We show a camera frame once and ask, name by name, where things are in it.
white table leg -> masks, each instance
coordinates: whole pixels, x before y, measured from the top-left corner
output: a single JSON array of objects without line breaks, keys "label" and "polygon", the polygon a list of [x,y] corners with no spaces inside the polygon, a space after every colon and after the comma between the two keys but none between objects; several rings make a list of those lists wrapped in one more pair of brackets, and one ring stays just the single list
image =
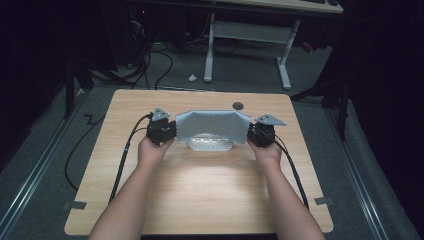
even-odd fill
[{"label": "white table leg", "polygon": [[299,24],[300,24],[299,20],[294,22],[294,24],[291,28],[291,31],[290,31],[284,52],[283,52],[283,56],[277,58],[278,69],[280,70],[280,77],[281,77],[281,81],[283,82],[283,88],[285,90],[291,89],[290,79],[289,79],[289,76],[287,74],[287,69],[286,69],[286,61],[287,61],[287,57],[289,56],[290,49],[293,45],[294,38],[296,37],[296,33],[297,33],[297,29],[299,28]]},{"label": "white table leg", "polygon": [[205,65],[205,82],[212,81],[212,70],[213,70],[213,38],[215,34],[215,13],[211,13],[211,22],[210,22],[210,30],[209,30],[209,48],[208,54],[206,56],[206,65]]}]

metal bracket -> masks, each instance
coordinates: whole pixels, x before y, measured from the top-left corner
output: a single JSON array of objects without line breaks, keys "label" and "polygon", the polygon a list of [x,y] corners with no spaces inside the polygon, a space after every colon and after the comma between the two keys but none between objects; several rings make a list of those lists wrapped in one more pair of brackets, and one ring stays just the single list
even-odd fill
[{"label": "metal bracket", "polygon": [[260,117],[257,117],[256,122],[262,123],[264,125],[279,125],[279,126],[286,126],[287,123],[284,121],[281,121],[280,119],[272,116],[271,114],[265,114]]},{"label": "metal bracket", "polygon": [[84,210],[85,206],[87,205],[86,202],[77,202],[77,201],[72,201],[72,202],[65,202],[65,204],[63,205],[63,209],[65,210],[69,210],[69,209],[80,209],[80,210]]},{"label": "metal bracket", "polygon": [[155,111],[153,112],[152,121],[156,122],[156,121],[168,118],[169,116],[171,116],[169,113],[157,107]]},{"label": "metal bracket", "polygon": [[334,203],[332,198],[327,198],[327,197],[315,198],[314,200],[317,205],[325,204],[327,206],[330,206]]}]

finger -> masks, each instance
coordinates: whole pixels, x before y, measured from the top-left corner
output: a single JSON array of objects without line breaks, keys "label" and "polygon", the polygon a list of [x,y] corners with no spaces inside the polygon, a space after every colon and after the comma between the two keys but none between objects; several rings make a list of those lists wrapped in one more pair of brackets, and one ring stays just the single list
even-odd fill
[{"label": "finger", "polygon": [[152,140],[150,140],[150,138],[144,136],[143,139],[141,139],[140,143],[139,143],[139,147],[141,146],[145,146],[145,147],[153,147],[153,148],[157,148],[158,146],[156,144],[154,144],[152,142]]},{"label": "finger", "polygon": [[172,143],[174,143],[175,138],[169,139],[168,141],[164,142],[160,148],[162,148],[163,150],[168,150],[168,148],[172,145]]},{"label": "finger", "polygon": [[255,150],[257,148],[257,146],[252,141],[250,141],[249,139],[247,139],[247,144],[249,144],[249,146],[250,146],[250,148],[252,148],[252,150]]}]

gray fabric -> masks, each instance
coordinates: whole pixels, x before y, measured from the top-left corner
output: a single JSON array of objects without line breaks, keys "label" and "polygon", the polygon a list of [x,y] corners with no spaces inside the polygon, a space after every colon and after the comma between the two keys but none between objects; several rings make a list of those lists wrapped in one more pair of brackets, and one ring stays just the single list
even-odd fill
[{"label": "gray fabric", "polygon": [[188,141],[196,134],[212,134],[244,144],[250,117],[237,111],[190,111],[177,114],[178,141]]}]

dark background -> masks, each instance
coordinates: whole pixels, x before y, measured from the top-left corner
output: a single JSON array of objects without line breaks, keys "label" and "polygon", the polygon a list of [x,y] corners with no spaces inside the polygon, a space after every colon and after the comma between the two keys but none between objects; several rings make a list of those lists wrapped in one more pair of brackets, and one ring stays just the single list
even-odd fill
[{"label": "dark background", "polygon": [[[116,28],[120,21],[126,21],[122,20],[126,18],[125,8],[115,15],[98,4],[81,8],[70,2],[3,1],[1,5],[3,169],[64,83],[69,52],[77,52],[106,69],[132,63],[134,56],[132,51],[122,50],[119,43],[130,43],[131,36],[116,30],[125,29],[125,25]],[[342,31],[336,23],[306,20],[296,44],[335,47],[317,86],[332,80],[350,86],[349,97],[369,144],[407,215],[423,236],[423,1],[345,0],[342,5],[345,16],[374,21],[349,24]],[[180,48],[189,40],[185,32],[198,36],[203,30],[203,24],[188,23],[203,23],[204,20],[193,20],[204,19],[205,13],[150,10],[154,37]],[[341,91],[332,90],[322,95]]]}]

